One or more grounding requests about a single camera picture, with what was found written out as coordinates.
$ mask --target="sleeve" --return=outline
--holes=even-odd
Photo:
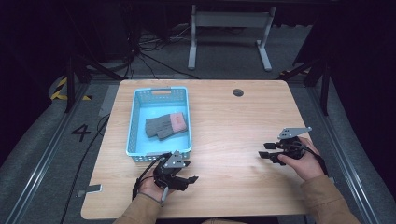
[[[114,224],[154,224],[161,205],[146,194],[138,193],[121,217]]]
[[[302,190],[309,213],[318,224],[359,223],[350,213],[341,192],[326,175],[305,181]]]

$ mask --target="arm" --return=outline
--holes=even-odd
[[[319,154],[308,139],[300,137],[300,141]],[[279,155],[278,158],[291,166],[297,175],[305,180],[301,185],[305,204],[317,223],[359,223],[350,213],[340,191],[329,180],[329,177],[323,174],[314,155],[305,153],[299,160],[285,155]]]
[[[161,211],[161,197],[163,189],[160,189],[155,183],[153,169],[146,175],[142,182],[136,198],[131,202],[125,212],[114,223],[122,224],[154,224],[157,216]]]

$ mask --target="hand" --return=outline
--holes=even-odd
[[[319,151],[315,148],[311,141],[306,138],[299,138],[302,144],[311,148],[312,151],[319,155]],[[291,166],[297,175],[305,181],[320,175],[324,175],[317,159],[315,159],[314,155],[312,155],[310,152],[305,152],[305,154],[299,160],[292,159],[283,154],[278,155],[277,158]]]
[[[163,196],[163,189],[154,183],[154,168],[150,169],[142,178],[139,192],[147,194],[156,201],[160,202]]]

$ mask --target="light wood table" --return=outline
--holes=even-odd
[[[134,90],[185,86],[189,91],[190,166],[178,176],[199,176],[165,201],[160,218],[245,217],[305,214],[300,184],[288,166],[261,159],[263,143],[283,128],[305,124],[286,82],[277,80],[125,80],[113,105],[81,214],[117,218],[131,202],[136,179],[149,165],[125,152]],[[244,92],[233,95],[234,89]]]

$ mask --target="blue tray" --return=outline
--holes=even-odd
[[[176,133],[164,140],[147,137],[146,119],[182,112],[188,130]],[[191,125],[188,91],[185,87],[145,88],[134,91],[134,101],[126,153],[134,161],[153,161],[165,152],[178,150],[183,158],[190,157]]]

